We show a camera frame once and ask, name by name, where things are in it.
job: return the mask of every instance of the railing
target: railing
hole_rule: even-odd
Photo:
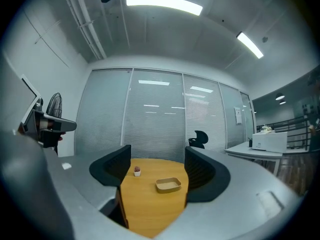
[[[263,125],[258,125],[256,131],[259,133]],[[307,116],[300,116],[293,119],[269,123],[269,127],[276,133],[287,132],[287,148],[288,149],[305,149],[310,146],[311,134],[308,129],[309,119]]]

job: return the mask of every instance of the white desk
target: white desk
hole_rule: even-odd
[[[225,150],[229,156],[248,158],[248,159],[259,159],[265,161],[275,162],[273,174],[277,176],[280,159],[282,158],[282,153],[270,152],[264,150],[252,149],[249,147],[249,141],[241,143],[239,145],[230,147]]]

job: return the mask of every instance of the pipe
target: pipe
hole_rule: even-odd
[[[76,24],[78,25],[78,27],[81,25],[78,17],[77,17],[77,14],[75,12],[75,9],[71,3],[71,0],[66,0],[66,3],[68,4],[69,8],[70,8],[70,11],[74,17],[74,20],[76,22]],[[99,55],[98,55],[98,51],[96,49],[96,47],[93,45],[92,41],[91,41],[91,38],[90,36],[88,35],[88,31],[85,29],[83,29],[82,27],[79,27],[80,28],[80,31],[84,37],[84,40],[86,41],[86,43],[88,44],[88,46],[90,47],[92,53],[94,54],[95,58],[98,60],[99,59]]]
[[[79,2],[79,4],[80,4],[80,8],[81,8],[81,11],[82,11],[82,13],[83,13],[84,20],[86,21],[86,23],[87,23],[87,22],[91,22],[90,15],[89,15],[89,13],[88,13],[85,0],[78,0],[78,2]],[[103,47],[102,47],[102,45],[101,45],[101,43],[100,43],[100,41],[99,41],[99,38],[98,38],[98,36],[97,36],[97,33],[96,33],[96,31],[95,31],[94,26],[93,26],[92,24],[89,24],[89,25],[88,25],[88,28],[89,28],[89,31],[90,31],[93,39],[94,39],[94,42],[95,42],[96,46],[97,46],[98,49],[99,49],[102,57],[103,57],[104,59],[106,59],[106,58],[107,58],[107,55],[106,55],[106,53],[105,53],[105,51],[104,51],[104,49],[103,49]]]

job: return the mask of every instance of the black chair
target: black chair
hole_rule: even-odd
[[[189,146],[205,149],[204,144],[206,144],[209,140],[208,135],[201,130],[195,130],[195,133],[196,133],[196,138],[189,139]]]

